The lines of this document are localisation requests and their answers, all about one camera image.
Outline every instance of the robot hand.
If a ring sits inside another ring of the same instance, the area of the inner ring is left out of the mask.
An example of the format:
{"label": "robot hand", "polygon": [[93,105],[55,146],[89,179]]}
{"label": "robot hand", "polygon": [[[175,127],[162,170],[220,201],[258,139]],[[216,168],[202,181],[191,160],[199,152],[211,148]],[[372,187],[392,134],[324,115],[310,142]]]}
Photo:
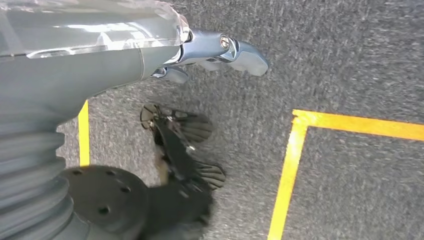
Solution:
{"label": "robot hand", "polygon": [[254,76],[264,75],[269,67],[265,57],[251,44],[225,33],[192,29],[189,39],[180,46],[176,56],[165,62],[151,77],[184,83],[189,76],[178,66],[199,64],[209,71],[229,65]]}

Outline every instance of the black circular plate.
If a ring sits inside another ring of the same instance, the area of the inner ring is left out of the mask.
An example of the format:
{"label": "black circular plate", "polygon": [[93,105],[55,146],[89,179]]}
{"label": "black circular plate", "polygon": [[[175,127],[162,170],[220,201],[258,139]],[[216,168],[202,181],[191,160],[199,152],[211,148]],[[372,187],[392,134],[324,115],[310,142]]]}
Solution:
{"label": "black circular plate", "polygon": [[90,165],[64,170],[75,212],[107,232],[136,236],[146,221],[148,188],[123,169]]}

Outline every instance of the transparent plastic cover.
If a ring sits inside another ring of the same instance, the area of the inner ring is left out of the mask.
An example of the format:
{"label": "transparent plastic cover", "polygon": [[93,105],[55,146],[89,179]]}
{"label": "transparent plastic cover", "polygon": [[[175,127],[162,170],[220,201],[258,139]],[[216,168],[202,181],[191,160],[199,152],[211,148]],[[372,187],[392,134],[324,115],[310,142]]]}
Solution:
{"label": "transparent plastic cover", "polygon": [[0,57],[179,46],[189,31],[156,0],[0,0]]}

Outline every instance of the yellow floor marking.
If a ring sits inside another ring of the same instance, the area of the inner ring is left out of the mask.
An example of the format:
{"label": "yellow floor marking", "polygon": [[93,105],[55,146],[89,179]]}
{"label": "yellow floor marking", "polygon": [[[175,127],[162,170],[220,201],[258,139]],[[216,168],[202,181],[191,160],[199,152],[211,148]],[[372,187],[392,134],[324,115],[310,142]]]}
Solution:
{"label": "yellow floor marking", "polygon": [[90,164],[89,103],[85,101],[78,115],[79,165]]}
{"label": "yellow floor marking", "polygon": [[424,141],[424,125],[294,110],[268,240],[281,240],[308,127]]}
{"label": "yellow floor marking", "polygon": [[373,118],[294,110],[310,127],[424,141],[424,125]]}
{"label": "yellow floor marking", "polygon": [[289,210],[290,197],[295,185],[296,173],[298,172],[302,148],[308,129],[307,125],[299,124],[298,118],[293,121],[290,136],[288,137],[285,151],[284,166],[282,167],[274,213],[272,214],[271,227],[268,240],[281,240],[284,224],[286,223],[287,211]]}

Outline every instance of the gray robot arm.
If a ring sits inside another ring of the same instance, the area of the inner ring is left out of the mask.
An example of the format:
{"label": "gray robot arm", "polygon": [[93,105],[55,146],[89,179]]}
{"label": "gray robot arm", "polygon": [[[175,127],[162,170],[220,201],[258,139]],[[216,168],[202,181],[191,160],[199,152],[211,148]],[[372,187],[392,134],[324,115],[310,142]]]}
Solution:
{"label": "gray robot arm", "polygon": [[190,29],[167,3],[0,0],[0,240],[132,240],[75,214],[56,128],[107,89],[185,82],[187,64],[268,69],[251,45]]}

